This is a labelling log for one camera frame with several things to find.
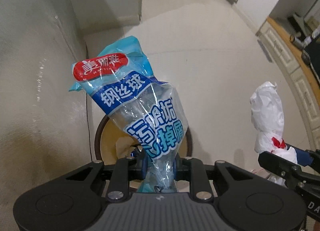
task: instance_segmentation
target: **plastic packaging bag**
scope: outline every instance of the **plastic packaging bag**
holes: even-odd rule
[[[259,154],[268,151],[297,164],[295,149],[290,147],[287,150],[282,139],[284,114],[276,89],[276,84],[265,82],[250,98],[251,121],[258,130],[254,150]],[[284,179],[281,177],[271,175],[269,180],[284,186]]]
[[[172,163],[188,122],[175,88],[158,81],[133,37],[107,46],[99,57],[73,64],[77,82],[124,132],[148,154],[148,172],[139,191],[176,192]]]

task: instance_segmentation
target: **tiled floor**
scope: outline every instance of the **tiled floor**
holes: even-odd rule
[[[267,61],[257,38],[226,0],[142,0],[140,25],[86,36],[90,57],[129,35],[139,39],[156,77],[176,86],[189,121],[194,157],[204,163],[223,159],[247,170],[258,167],[249,98],[265,81],[278,84],[284,140],[309,148],[283,75]],[[92,143],[103,115],[93,103]]]

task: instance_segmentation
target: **blue wrapper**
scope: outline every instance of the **blue wrapper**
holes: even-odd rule
[[[138,191],[176,192],[172,162],[188,122],[177,91],[155,78],[137,38],[116,41],[98,57],[73,64],[72,72],[77,81],[70,91],[84,89],[148,154]]]

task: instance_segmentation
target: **wooden countertop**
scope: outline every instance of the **wooden countertop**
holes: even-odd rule
[[[290,35],[282,28],[278,23],[276,23],[270,17],[267,18],[267,22],[275,29],[281,39],[286,43],[287,47],[290,49],[291,53],[295,56],[296,60],[298,61],[304,75],[306,76],[313,94],[316,97],[318,106],[320,107],[320,88],[316,77],[314,76],[310,67],[308,67],[301,58],[301,51],[297,49],[294,45],[291,44],[289,37]]]

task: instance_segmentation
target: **metal bolt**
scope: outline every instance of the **metal bolt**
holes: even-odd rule
[[[108,193],[108,198],[112,200],[117,200],[122,198],[124,195],[121,191],[115,190]]]
[[[212,197],[212,194],[207,191],[200,191],[196,194],[196,197],[201,200],[207,200]]]

